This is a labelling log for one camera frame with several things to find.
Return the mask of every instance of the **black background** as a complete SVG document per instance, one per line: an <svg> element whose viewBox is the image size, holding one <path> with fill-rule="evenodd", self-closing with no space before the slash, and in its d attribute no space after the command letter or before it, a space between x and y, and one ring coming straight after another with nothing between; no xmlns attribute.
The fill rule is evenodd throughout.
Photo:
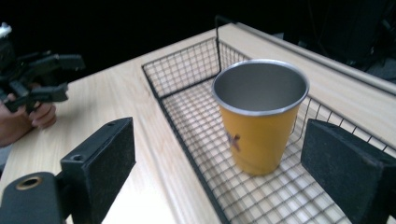
<svg viewBox="0 0 396 224"><path fill-rule="evenodd" d="M51 50L82 55L87 68L69 81L215 27L222 15L266 33L283 32L287 0L59 1L2 0L18 56Z"/></svg>

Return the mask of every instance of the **wire basket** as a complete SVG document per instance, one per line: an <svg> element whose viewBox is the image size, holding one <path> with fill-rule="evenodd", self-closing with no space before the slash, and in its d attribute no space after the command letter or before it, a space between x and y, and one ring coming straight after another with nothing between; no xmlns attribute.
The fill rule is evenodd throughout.
<svg viewBox="0 0 396 224"><path fill-rule="evenodd" d="M235 166L214 77L249 57L215 37L142 66L148 83L222 223L350 223L301 165L308 119L337 124L395 157L395 150L308 96L300 106L279 167L250 176Z"/></svg>

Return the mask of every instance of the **yellow cup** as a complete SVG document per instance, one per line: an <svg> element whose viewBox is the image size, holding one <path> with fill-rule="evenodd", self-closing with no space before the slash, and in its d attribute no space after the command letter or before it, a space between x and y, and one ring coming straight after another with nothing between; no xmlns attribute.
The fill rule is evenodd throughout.
<svg viewBox="0 0 396 224"><path fill-rule="evenodd" d="M305 75L281 61L249 60L219 73L212 92L239 168L251 175L276 169L308 91Z"/></svg>

